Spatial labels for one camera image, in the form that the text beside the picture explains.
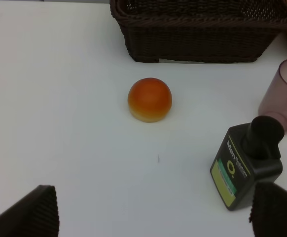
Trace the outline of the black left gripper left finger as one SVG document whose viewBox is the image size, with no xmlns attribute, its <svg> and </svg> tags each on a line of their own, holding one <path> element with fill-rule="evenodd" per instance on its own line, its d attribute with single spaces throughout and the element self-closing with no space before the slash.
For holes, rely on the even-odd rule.
<svg viewBox="0 0 287 237">
<path fill-rule="evenodd" d="M 60 220 L 56 189 L 39 185 L 0 214 L 0 237 L 57 237 Z"/>
</svg>

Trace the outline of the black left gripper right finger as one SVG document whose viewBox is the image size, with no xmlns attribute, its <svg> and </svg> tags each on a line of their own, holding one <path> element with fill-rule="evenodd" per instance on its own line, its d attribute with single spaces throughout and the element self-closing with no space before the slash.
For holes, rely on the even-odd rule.
<svg viewBox="0 0 287 237">
<path fill-rule="evenodd" d="M 249 222 L 256 237 L 287 237 L 287 191 L 274 183 L 258 183 Z"/>
</svg>

